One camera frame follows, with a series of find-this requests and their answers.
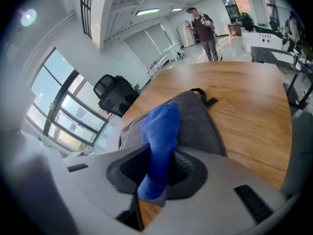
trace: blue towel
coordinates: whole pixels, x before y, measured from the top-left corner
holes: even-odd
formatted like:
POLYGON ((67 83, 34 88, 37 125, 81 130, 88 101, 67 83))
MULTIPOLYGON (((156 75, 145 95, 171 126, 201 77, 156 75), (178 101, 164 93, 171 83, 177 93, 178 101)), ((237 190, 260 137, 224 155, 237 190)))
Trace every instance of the blue towel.
POLYGON ((148 174, 138 188, 141 199, 156 199, 169 184, 169 165, 177 146, 179 109, 176 103, 155 107, 144 120, 140 135, 144 144, 150 144, 148 174))

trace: tiled floor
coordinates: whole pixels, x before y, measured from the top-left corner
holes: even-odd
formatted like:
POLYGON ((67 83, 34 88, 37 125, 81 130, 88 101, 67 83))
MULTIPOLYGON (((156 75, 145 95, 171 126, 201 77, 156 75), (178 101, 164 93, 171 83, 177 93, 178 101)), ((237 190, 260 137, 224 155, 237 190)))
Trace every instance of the tiled floor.
MULTIPOLYGON (((174 64, 167 63, 163 69, 171 69, 173 66, 181 67, 185 65, 195 64, 195 63, 204 63, 207 62, 207 57, 204 52, 204 49, 200 44, 193 45, 183 49, 186 58, 176 61, 174 64)), ((243 40, 241 36, 227 36, 219 37, 217 43, 217 51, 219 60, 223 57, 223 61, 248 61, 251 62, 251 54, 245 51, 243 40)), ((284 83, 290 84, 292 81, 292 75, 284 75, 281 73, 281 78, 284 83)), ((294 87, 298 95, 302 95, 303 91, 307 91, 311 85, 310 81, 303 75, 298 75, 298 78, 294 84, 294 87)), ((313 112, 313 98, 310 99, 310 104, 307 107, 307 110, 313 112)), ((121 124, 119 117, 114 118, 114 122, 108 125, 105 128, 104 132, 96 142, 94 146, 94 151, 96 153, 103 153, 108 151, 117 150, 118 137, 119 133, 117 131, 118 125, 121 124)))

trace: black cap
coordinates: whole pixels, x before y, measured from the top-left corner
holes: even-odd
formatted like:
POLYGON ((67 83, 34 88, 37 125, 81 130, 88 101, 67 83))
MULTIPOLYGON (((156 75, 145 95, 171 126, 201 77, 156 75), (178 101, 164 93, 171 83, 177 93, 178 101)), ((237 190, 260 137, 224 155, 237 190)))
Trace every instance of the black cap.
POLYGON ((197 10, 195 7, 190 7, 190 8, 188 8, 187 10, 186 10, 186 12, 187 13, 189 13, 189 11, 191 11, 191 10, 197 10))

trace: railing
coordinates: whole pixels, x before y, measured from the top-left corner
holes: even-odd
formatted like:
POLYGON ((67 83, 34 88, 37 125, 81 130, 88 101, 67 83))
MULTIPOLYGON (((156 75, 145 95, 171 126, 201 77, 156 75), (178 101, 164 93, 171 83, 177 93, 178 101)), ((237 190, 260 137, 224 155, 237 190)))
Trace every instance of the railing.
POLYGON ((91 0, 80 0, 80 10, 83 23, 84 34, 87 34, 91 38, 91 0))

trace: gray pants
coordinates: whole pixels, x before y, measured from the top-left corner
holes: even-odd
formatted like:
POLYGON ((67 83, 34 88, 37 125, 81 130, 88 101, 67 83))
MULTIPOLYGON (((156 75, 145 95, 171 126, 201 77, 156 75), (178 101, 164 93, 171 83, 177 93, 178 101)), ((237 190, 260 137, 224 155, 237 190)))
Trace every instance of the gray pants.
POLYGON ((218 61, 219 57, 217 56, 216 43, 214 39, 207 41, 207 42, 201 42, 201 45, 205 50, 205 53, 207 55, 207 58, 209 59, 209 62, 213 61, 211 52, 213 54, 214 61, 218 61))

